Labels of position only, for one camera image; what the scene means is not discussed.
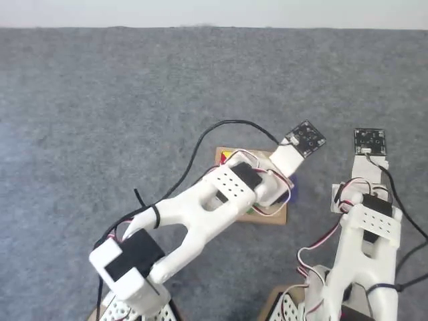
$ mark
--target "perforated plate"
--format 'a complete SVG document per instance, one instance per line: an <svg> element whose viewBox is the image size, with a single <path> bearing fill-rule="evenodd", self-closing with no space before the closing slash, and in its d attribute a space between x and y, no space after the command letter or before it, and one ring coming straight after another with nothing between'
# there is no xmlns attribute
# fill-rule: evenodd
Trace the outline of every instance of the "perforated plate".
<svg viewBox="0 0 428 321"><path fill-rule="evenodd" d="M250 204L255 193L227 166L223 165L204 177L230 201Z"/></svg>
<svg viewBox="0 0 428 321"><path fill-rule="evenodd" d="M103 305L107 306L107 310L103 313L100 321L134 321L138 318L138 314L130 308L126 303L118 300L112 293L106 296ZM151 318L142 318L142 321L177 321L173 309L166 305L156 316Z"/></svg>
<svg viewBox="0 0 428 321"><path fill-rule="evenodd" d="M285 321L297 321L298 319L298 308L294 304L291 297L286 294L282 296L282 293L278 294L279 300L277 300L275 307L273 308L270 316L268 316L269 321L284 321L281 317L281 303L284 301L284 316L286 317Z"/></svg>
<svg viewBox="0 0 428 321"><path fill-rule="evenodd" d="M397 220L362 205L357 206L358 211L352 215L352 226L384 237L395 247L400 246L401 224Z"/></svg>

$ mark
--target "3d printed arm segment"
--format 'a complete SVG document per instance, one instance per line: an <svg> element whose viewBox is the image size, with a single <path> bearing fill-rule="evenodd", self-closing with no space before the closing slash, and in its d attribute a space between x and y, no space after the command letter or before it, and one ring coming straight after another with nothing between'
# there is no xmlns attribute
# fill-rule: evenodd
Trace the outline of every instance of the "3d printed arm segment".
<svg viewBox="0 0 428 321"><path fill-rule="evenodd" d="M162 284L195 259L205 244L229 227L240 215L246 213L258 199L271 199L271 202L276 200L275 197L270 197L278 192L276 178L273 175L264 175L261 178L243 161L221 165L181 194L156 204L160 214L159 227L183 224L188 232L176 250L151 262L147 276L142 276L137 268L130 265L123 276L113 280L106 269L120 255L124 255L121 246L123 247L138 231L149 230L156 225L156 213L153 208L135 216L124 234L122 245L109 239L91 253L91 263L110 289L139 314L150 316L159 311L170 299ZM279 171L268 158L263 159L263 162L264 167ZM210 202L218 195L221 195L224 203L213 207ZM145 245L141 244L138 251L142 251L144 247Z"/></svg>
<svg viewBox="0 0 428 321"><path fill-rule="evenodd" d="M269 158L258 155L254 164L248 152L236 153L186 191L134 216L122 242L108 239L90 254L90 262L119 300L142 316L156 314L170 300L163 283L255 203L270 206L290 192L287 178L325 142L306 120ZM147 230L171 224L183 224L187 234L165 255Z"/></svg>
<svg viewBox="0 0 428 321"><path fill-rule="evenodd" d="M402 213L396 207L393 209L393 217L388 217L358 204L343 216L334 267L322 292L325 309L320 320L339 320L344 292L352 283L365 289L379 283L394 284ZM374 243L366 242L364 231L379 238ZM397 319L398 293L395 290L378 289L368 300L376 321Z"/></svg>

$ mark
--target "wire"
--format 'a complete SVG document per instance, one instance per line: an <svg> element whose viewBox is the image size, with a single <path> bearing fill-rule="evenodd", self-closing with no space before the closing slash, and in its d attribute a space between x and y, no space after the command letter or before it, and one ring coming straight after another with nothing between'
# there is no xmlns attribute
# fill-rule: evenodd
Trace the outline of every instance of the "wire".
<svg viewBox="0 0 428 321"><path fill-rule="evenodd" d="M391 173L384 168L383 166L380 166L379 164L376 164L368 154L366 154L366 158L367 160L372 163L374 166L378 167L382 172L384 172L386 174L386 176L388 176L388 180L389 180L389 184L391 186L391 189L393 190L393 195L395 200L397 201L397 203L399 204L400 210L403 212L403 215L406 217L407 221L409 221L411 223L411 225L413 225L413 227L428 241L428 234L426 234L419 225L416 224L416 222L410 217L410 215L407 213L403 202L401 202L400 197L398 196L397 190L395 188L395 183L394 183L394 179L393 176L391 175Z"/></svg>
<svg viewBox="0 0 428 321"><path fill-rule="evenodd" d="M347 201L347 200L340 201L340 202L339 202L339 205L338 205L338 208L339 208L339 209L340 209L340 211L341 211L342 213L344 213L344 214L347 214L349 211L345 211L345 210L341 207L343 204L348 205L348 206L350 206L350 207L353 207L353 206L354 206L354 204L352 204L350 201Z"/></svg>
<svg viewBox="0 0 428 321"><path fill-rule="evenodd" d="M372 184L367 180L367 179L365 179L364 177L354 177L353 179L350 179L349 181L347 181L344 185L343 185L343 188L340 190L340 194L339 194L339 196L338 196L338 201L340 202L341 200L342 200L342 194L343 194L343 192L344 192L344 190L345 190L345 188L347 188L347 187L349 187L349 186L351 186L352 184L355 184L355 183L357 183L358 182L358 180L361 180L362 182L359 182L359 183L365 183L365 184L367 184L368 185L368 193L371 195L372 194Z"/></svg>
<svg viewBox="0 0 428 321"><path fill-rule="evenodd" d="M309 274L308 274L308 272L304 269L304 268L302 268L301 266L298 266L297 268L296 268L296 270L297 270L297 273L299 273L301 276L303 276L305 279L309 276Z"/></svg>
<svg viewBox="0 0 428 321"><path fill-rule="evenodd" d="M387 192L388 193L388 202L390 202L390 203L392 203L393 202L393 198L391 197L391 192L388 190L388 189L386 189L386 188L384 188L384 187L382 187L382 186L375 186L375 187L373 187L373 190L375 191L375 190L377 190L377 189L381 189L382 191L385 191L385 192Z"/></svg>
<svg viewBox="0 0 428 321"><path fill-rule="evenodd" d="M403 202L401 202L400 197L398 196L397 190L395 188L395 182L394 182L394 178L392 176L392 174L383 166L376 164L370 157L370 155L366 154L366 158L367 160L372 163L374 166L378 167L382 172L384 172L384 174L386 174L386 176L388 177L389 180L389 185L391 186L391 189L393 191L393 195L395 200L397 201L400 210L403 212L403 215L406 217L407 221L409 221L411 223L411 225L413 225L413 227L425 238L426 242L422 243L420 245L418 245L417 247L413 248L409 253L407 253L404 258L399 262L399 264L396 267L396 270L400 271L400 269L403 267L403 264L417 251L419 251L420 249L424 248L426 246L426 243L428 243L428 235L421 229L421 227L419 225L416 224L416 222L411 218L411 216L407 213ZM423 274L422 276L419 276L418 278L415 278L407 283L404 284L386 284L386 283L379 283L379 284L375 284L372 287L370 287L367 290L367 295L369 295L371 292L373 292L375 289L377 288L391 288L391 289L395 289L398 292L402 292L404 289L413 286L415 284L418 284L419 282L422 282L424 280L428 279L428 273Z"/></svg>
<svg viewBox="0 0 428 321"><path fill-rule="evenodd" d="M398 291L398 290L399 290L399 289L398 289L398 287L397 287L396 285L394 285L394 284L378 283L378 284L375 284L375 285L371 286L371 287L366 291L366 295L368 296L370 293L372 293L373 291L375 291L376 289L379 289L379 288L394 289L394 290L396 290L396 291Z"/></svg>
<svg viewBox="0 0 428 321"><path fill-rule="evenodd" d="M337 229L339 228L340 225L340 219L338 220L338 222L327 232L325 233L318 241L316 241L315 243L313 243L311 246L308 247L302 247L301 249L299 249L299 251L297 252L297 260L299 262L299 264L308 269L311 270L312 272L314 272L320 279L322 282L322 285L325 286L326 281L325 279L321 276L320 272L318 272L317 270L315 270L314 267L306 264L303 262L302 258L300 257L300 254L306 250L306 251L312 251L313 249L316 249L317 247L320 247L322 244L324 244L333 234L334 232L337 231Z"/></svg>
<svg viewBox="0 0 428 321"><path fill-rule="evenodd" d="M279 174L278 172L276 172L276 171L274 171L273 169L268 169L268 170L264 170L264 169L254 169L256 172L258 172L258 173L265 173L265 174L268 174L269 172L272 172L276 177L278 177L280 180L282 180L284 183L285 183L285 185L286 185L286 188L287 188L287 192L288 192L288 196L287 196L287 199L281 204L281 206L280 207L278 207L278 209L276 209L274 212L272 212L272 213L265 213L264 211L262 211L257 205L253 205L252 206L252 209L254 210L254 211L256 211L257 213L259 213L260 215L262 215L262 216L264 216L264 217L271 217L271 216L274 216L274 215L276 215L277 213L279 213L283 208L284 208L284 206L286 206L286 204L290 201L290 199L292 198L292 190L291 190L291 187L289 186L289 184L288 184L288 182L287 182L287 180L281 175L281 174Z"/></svg>
<svg viewBox="0 0 428 321"><path fill-rule="evenodd" d="M257 164L255 165L255 167L260 167L260 160L257 156L255 156L252 152L246 150L246 149L236 149L233 151L232 154L229 155L229 157L226 158L225 163L227 163L229 161L229 159L231 159L232 157L234 157L238 152L243 152L244 154L247 154L249 156L251 156L253 159L255 159L255 161L257 162Z"/></svg>
<svg viewBox="0 0 428 321"><path fill-rule="evenodd" d="M98 276L98 294L96 297L96 317L95 317L95 321L99 321L100 319L100 312L101 312L101 299L102 299L102 285L103 285L103 280L101 278L101 276Z"/></svg>
<svg viewBox="0 0 428 321"><path fill-rule="evenodd" d="M398 275L398 273L400 273L401 269L404 266L404 263L406 263L406 261L413 255L415 254L417 251L419 251L420 249L423 249L425 246L428 245L428 241L423 242L421 244L419 244L418 246L414 247L411 251L407 252L406 255L403 256L403 258L401 259L401 261L397 264L397 267L395 268L395 275Z"/></svg>
<svg viewBox="0 0 428 321"><path fill-rule="evenodd" d="M415 279L413 279L407 283L400 284L400 286L402 288L401 291L403 291L404 289L407 289L411 286L414 286L415 284L418 284L419 282L425 281L426 279L428 279L428 273L423 274L422 276L419 276L418 278L415 278Z"/></svg>
<svg viewBox="0 0 428 321"><path fill-rule="evenodd" d="M167 197L169 197L172 193L174 193L174 191L177 189L177 187L179 187L181 185L181 183L185 180L187 174L189 174L189 171L193 165L193 161L195 160L196 157L196 153L199 149L199 146L202 143L202 140L204 139L204 137L211 132L212 130L216 129L217 127L223 126L225 124L246 124L246 125L250 125L256 129L258 129L259 131L261 131L262 133L264 133L270 140L272 140L273 142L275 142L277 145L280 144L279 140L276 139L270 132L268 132L266 129L264 129L263 127L257 125L254 122L250 122L248 120L239 120L239 119L231 119L231 120L222 120L221 122L218 122L210 127L208 127L208 129L206 129L199 137L199 139L196 142L195 147L193 148L193 152L191 154L189 163L184 171L184 173L181 175L181 177L178 179L178 181L166 192L166 194L161 198L162 199L166 199Z"/></svg>
<svg viewBox="0 0 428 321"><path fill-rule="evenodd" d="M284 313L284 298L287 295L287 293L289 291L291 291L292 289L307 288L308 286L309 286L308 284L294 284L293 286L289 286L284 292L282 292L282 295L281 295L281 319L283 321L287 321L287 318L286 318L285 313Z"/></svg>
<svg viewBox="0 0 428 321"><path fill-rule="evenodd" d="M308 316L308 314L311 314L317 311L317 309L319 309L319 307L321 307L323 303L324 303L324 299L321 299L321 301L317 303L313 308L310 308L308 311L305 311L305 313L303 314L303 320L306 321L306 317Z"/></svg>

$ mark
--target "white bracket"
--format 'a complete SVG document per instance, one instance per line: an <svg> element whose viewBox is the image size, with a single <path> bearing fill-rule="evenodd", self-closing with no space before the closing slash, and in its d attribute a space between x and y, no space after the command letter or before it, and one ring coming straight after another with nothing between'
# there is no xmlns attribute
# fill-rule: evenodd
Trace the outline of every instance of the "white bracket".
<svg viewBox="0 0 428 321"><path fill-rule="evenodd" d="M359 283L366 290L378 283L394 284L401 217L402 212L396 207L390 218L361 204L342 217L334 267L322 290L323 320L339 320L343 293L351 283ZM373 244L364 242L364 230L379 238ZM398 294L395 290L379 288L368 299L376 321L397 319Z"/></svg>

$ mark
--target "black circuit board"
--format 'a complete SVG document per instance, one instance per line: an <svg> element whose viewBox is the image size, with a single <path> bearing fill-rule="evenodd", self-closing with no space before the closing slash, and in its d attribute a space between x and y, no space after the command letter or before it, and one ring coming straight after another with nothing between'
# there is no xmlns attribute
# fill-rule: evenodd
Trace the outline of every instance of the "black circuit board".
<svg viewBox="0 0 428 321"><path fill-rule="evenodd" d="M355 128L354 147L355 155L386 156L385 130L378 128Z"/></svg>
<svg viewBox="0 0 428 321"><path fill-rule="evenodd" d="M286 135L286 138L304 158L313 154L326 143L326 138L318 132L309 120L305 120L295 127Z"/></svg>

